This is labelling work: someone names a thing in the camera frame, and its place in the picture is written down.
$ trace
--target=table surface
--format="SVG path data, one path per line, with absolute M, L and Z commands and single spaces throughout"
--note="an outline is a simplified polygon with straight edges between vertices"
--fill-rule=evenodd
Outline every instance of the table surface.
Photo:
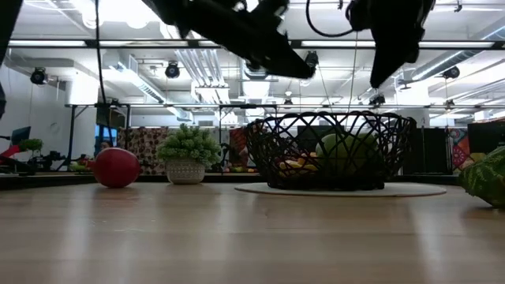
M 460 188 L 342 198 L 139 183 L 0 192 L 2 283 L 505 283 L 505 213 Z

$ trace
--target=fruit basket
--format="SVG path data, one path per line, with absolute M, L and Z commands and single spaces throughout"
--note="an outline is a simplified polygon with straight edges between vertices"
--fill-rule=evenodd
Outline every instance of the fruit basket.
M 397 114 L 308 112 L 256 120 L 245 135 L 272 188 L 370 190 L 398 173 L 415 128 Z

